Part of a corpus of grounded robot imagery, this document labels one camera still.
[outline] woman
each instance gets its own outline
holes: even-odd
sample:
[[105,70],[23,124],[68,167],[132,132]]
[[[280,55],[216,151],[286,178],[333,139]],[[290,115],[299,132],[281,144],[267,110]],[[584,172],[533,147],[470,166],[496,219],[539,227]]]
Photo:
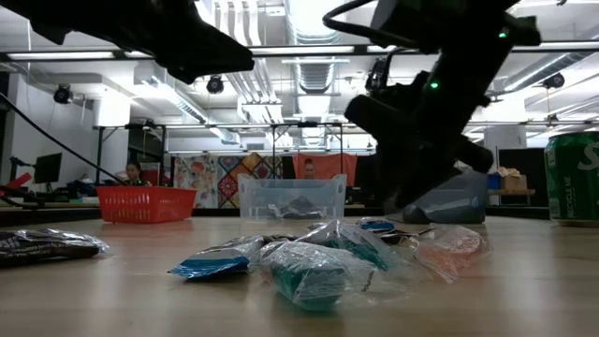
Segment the woman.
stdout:
[[152,186],[152,183],[141,179],[141,164],[139,162],[130,162],[126,167],[127,180],[124,182],[131,186]]

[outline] ceiling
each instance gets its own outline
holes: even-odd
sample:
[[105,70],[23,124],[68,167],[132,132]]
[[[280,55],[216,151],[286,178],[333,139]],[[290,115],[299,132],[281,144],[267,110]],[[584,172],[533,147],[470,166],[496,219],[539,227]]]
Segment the ceiling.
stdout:
[[[301,0],[309,7],[311,3],[322,0]],[[211,1],[203,0],[203,3],[209,4]],[[569,0],[562,7],[556,6],[557,1],[553,0],[524,0],[515,8],[512,13],[516,16],[535,15],[538,25],[542,31],[544,40],[577,40],[584,37],[584,33],[596,25],[596,18],[599,14],[599,1],[575,1]],[[258,1],[258,32],[263,45],[283,46],[290,44],[289,36],[286,33],[287,25],[285,23],[285,7],[282,0]],[[356,9],[347,16],[349,22],[369,24],[373,15],[373,5]],[[230,30],[233,31],[233,20],[229,21]],[[353,37],[341,34],[340,44],[366,44],[368,40],[362,37]],[[80,33],[72,33],[63,46],[53,45],[43,37],[40,37],[29,30],[26,19],[0,7],[0,51],[66,51],[66,50],[98,50],[114,48],[108,42],[88,37]],[[472,53],[476,53],[476,46],[473,46]],[[514,53],[511,54],[502,67],[498,78],[508,78],[519,73],[522,69],[535,61],[547,56],[542,53]],[[352,97],[360,93],[363,89],[366,76],[375,60],[374,56],[351,56],[341,57],[347,59],[347,64],[337,65],[334,72],[334,83],[332,88],[332,98],[330,101],[329,114],[342,115],[344,108]],[[409,82],[421,70],[429,70],[433,66],[436,56],[423,55],[401,55],[395,56],[391,66],[390,77],[392,81]],[[594,98],[595,88],[599,87],[599,80],[584,81],[579,85],[572,85],[583,81],[599,73],[597,66],[599,57],[597,54],[581,61],[574,66],[562,71],[565,76],[566,84],[561,90],[546,92],[542,88],[527,88],[517,94],[518,99],[525,99],[527,102],[527,119],[543,119],[548,111],[563,109],[564,107],[583,102]],[[296,103],[296,82],[292,66],[284,65],[281,58],[267,58],[267,70],[272,79],[273,87],[277,97],[281,99],[282,115],[284,118],[292,118],[294,114],[298,116],[298,107]],[[164,98],[156,96],[155,92],[142,84],[135,77],[136,68],[152,64],[152,61],[106,61],[106,62],[68,62],[68,63],[36,63],[33,65],[35,72],[40,72],[43,76],[54,74],[100,74],[110,79],[118,85],[132,93],[132,116],[149,117],[156,120],[171,121],[175,123],[180,121],[182,113],[172,103]],[[43,76],[36,76],[36,80],[43,81]],[[176,87],[186,92],[186,96],[205,110],[209,119],[217,123],[244,123],[245,121],[237,113],[238,95],[225,81],[225,91],[220,95],[210,95],[206,90],[208,78],[197,79],[197,82],[184,86],[182,83],[176,83]],[[515,99],[512,97],[502,97],[505,100]],[[580,110],[564,117],[564,120],[583,120],[597,116],[599,105]],[[485,119],[484,114],[478,113],[475,119]],[[544,127],[537,127],[531,132],[543,132]],[[481,133],[482,129],[474,130],[474,133]]]

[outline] person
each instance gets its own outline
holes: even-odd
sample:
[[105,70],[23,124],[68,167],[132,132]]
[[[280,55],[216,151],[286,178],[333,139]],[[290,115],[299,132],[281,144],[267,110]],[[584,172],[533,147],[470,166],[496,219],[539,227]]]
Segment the person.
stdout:
[[304,179],[316,179],[316,165],[310,158],[303,162],[303,177]]
[[139,162],[129,162],[126,167],[127,179],[125,183],[131,186],[152,186],[152,183],[141,179],[141,164]]

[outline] dark snack bag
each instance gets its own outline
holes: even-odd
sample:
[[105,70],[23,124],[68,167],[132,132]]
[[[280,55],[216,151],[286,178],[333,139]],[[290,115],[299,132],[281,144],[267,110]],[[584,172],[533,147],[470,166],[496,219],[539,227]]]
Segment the dark snack bag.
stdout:
[[56,229],[0,230],[0,268],[49,258],[89,258],[108,246],[93,236]]

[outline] table surface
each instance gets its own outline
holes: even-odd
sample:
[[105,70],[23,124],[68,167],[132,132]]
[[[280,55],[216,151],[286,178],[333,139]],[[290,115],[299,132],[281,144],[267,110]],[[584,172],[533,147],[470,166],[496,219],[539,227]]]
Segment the table surface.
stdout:
[[[258,275],[205,283],[167,274],[196,251],[305,224],[197,218],[165,225],[52,224],[97,235],[112,254],[0,270],[3,336],[597,336],[599,231],[489,218],[471,227],[494,253],[453,285],[416,286],[394,304],[306,314]],[[420,227],[405,227],[418,230]]]

